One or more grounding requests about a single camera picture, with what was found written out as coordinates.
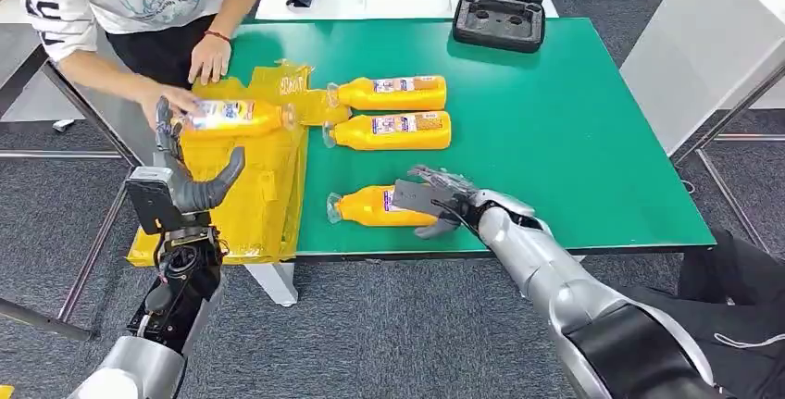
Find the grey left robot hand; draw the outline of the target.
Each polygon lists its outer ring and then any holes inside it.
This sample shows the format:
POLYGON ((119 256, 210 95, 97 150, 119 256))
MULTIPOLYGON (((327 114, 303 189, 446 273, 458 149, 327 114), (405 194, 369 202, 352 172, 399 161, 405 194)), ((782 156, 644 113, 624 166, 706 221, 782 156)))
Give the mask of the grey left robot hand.
POLYGON ((209 181, 196 181, 188 170, 180 143, 181 125, 172 125, 172 109, 165 96, 156 103, 156 151, 153 164, 171 171, 168 187, 181 213, 203 212, 220 206, 245 168, 245 148, 235 147, 228 164, 209 181))

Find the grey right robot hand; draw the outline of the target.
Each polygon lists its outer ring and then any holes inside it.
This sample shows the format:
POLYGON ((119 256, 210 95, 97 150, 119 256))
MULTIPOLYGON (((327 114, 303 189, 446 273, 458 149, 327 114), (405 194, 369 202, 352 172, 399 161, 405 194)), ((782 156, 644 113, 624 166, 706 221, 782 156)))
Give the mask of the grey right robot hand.
POLYGON ((415 165, 407 175, 421 179, 425 185, 425 189, 415 195, 410 210, 425 213, 428 209, 436 218, 432 225, 415 228, 418 238, 434 239, 461 226, 479 236, 477 211, 471 204, 471 197, 478 189, 471 181, 445 168, 433 169, 425 165, 415 165))

